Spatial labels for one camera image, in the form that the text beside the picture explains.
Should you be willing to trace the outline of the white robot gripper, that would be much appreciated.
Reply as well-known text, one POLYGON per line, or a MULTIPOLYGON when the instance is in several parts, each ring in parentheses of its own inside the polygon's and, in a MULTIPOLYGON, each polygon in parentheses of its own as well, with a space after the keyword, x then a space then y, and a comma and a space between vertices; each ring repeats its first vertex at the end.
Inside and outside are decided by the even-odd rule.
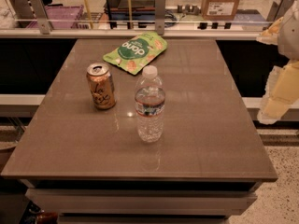
POLYGON ((290 59, 269 73, 257 115, 261 124, 274 124, 299 100, 299 2, 295 0, 284 17, 262 31, 256 40, 278 45, 278 52, 290 59))

